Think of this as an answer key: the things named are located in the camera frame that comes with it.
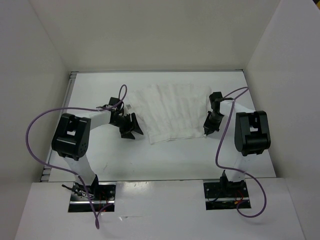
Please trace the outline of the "white pleated skirt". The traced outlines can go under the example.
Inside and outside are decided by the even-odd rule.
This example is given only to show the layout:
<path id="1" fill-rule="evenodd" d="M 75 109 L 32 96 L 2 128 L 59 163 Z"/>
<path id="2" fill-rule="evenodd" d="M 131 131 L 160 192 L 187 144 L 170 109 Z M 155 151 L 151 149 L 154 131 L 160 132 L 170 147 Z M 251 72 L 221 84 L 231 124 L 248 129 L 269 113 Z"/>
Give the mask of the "white pleated skirt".
<path id="1" fill-rule="evenodd" d="M 129 111 L 142 121 L 149 143 L 201 138 L 211 87 L 194 84 L 153 84 L 127 96 Z"/>

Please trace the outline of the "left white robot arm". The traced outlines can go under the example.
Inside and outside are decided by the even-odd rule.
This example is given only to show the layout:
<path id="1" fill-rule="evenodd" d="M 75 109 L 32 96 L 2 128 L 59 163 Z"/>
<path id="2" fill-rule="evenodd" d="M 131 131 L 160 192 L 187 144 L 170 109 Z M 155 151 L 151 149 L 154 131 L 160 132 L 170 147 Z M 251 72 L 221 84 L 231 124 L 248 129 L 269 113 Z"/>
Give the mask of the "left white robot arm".
<path id="1" fill-rule="evenodd" d="M 88 112 L 84 116 L 62 114 L 51 142 L 52 150 L 66 161 L 74 173 L 75 190 L 81 190 L 88 200 L 96 199 L 102 192 L 98 176 L 91 169 L 86 155 L 90 131 L 103 125 L 113 125 L 119 129 L 122 139 L 134 140 L 133 132 L 144 134 L 136 114 L 125 113 L 124 104 L 119 98 L 111 97 L 102 110 Z"/>

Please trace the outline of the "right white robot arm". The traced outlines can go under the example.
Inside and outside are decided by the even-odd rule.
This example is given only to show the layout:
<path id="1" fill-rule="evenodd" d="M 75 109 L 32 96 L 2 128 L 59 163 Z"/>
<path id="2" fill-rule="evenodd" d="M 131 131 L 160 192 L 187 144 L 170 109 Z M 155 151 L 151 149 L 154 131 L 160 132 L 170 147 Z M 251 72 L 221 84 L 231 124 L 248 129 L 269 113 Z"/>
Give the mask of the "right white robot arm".
<path id="1" fill-rule="evenodd" d="M 223 97 L 221 92 L 213 92 L 209 96 L 209 103 L 211 111 L 208 112 L 203 125 L 206 136 L 220 130 L 226 115 L 222 111 L 222 104 L 230 104 L 229 116 L 214 154 L 216 166 L 223 170 L 219 178 L 219 191 L 223 196 L 229 197 L 244 186 L 246 173 L 256 156 L 271 146 L 268 117 L 263 110 L 236 110 L 235 99 Z M 235 117 L 234 147 L 238 155 L 234 165 L 228 167 L 219 164 L 219 154 L 232 117 Z"/>

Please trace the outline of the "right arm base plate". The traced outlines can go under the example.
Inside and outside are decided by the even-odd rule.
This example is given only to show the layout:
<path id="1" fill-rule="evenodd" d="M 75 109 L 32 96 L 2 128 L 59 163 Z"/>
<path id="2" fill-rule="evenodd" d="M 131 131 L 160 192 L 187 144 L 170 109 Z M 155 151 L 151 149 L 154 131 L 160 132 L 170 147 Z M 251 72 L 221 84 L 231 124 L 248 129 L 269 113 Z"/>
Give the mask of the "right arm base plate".
<path id="1" fill-rule="evenodd" d="M 251 203 L 249 192 L 244 181 L 234 188 L 225 188 L 222 190 L 222 184 L 219 181 L 207 181 L 203 183 L 205 207 L 207 211 L 213 210 L 233 210 L 250 209 Z"/>

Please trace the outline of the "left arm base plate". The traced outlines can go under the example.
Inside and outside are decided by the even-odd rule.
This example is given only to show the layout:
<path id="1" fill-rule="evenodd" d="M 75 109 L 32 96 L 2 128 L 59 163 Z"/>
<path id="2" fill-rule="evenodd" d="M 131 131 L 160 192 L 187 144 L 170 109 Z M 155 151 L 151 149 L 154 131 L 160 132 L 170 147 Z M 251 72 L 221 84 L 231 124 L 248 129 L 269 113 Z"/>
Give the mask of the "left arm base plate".
<path id="1" fill-rule="evenodd" d="M 69 213 L 88 213 L 92 211 L 85 190 L 76 182 L 73 183 L 72 187 L 66 186 L 65 184 L 62 184 L 61 186 L 71 192 L 68 207 Z M 89 193 L 89 197 L 96 213 L 114 212 L 116 182 L 100 182 L 99 192 L 96 195 Z"/>

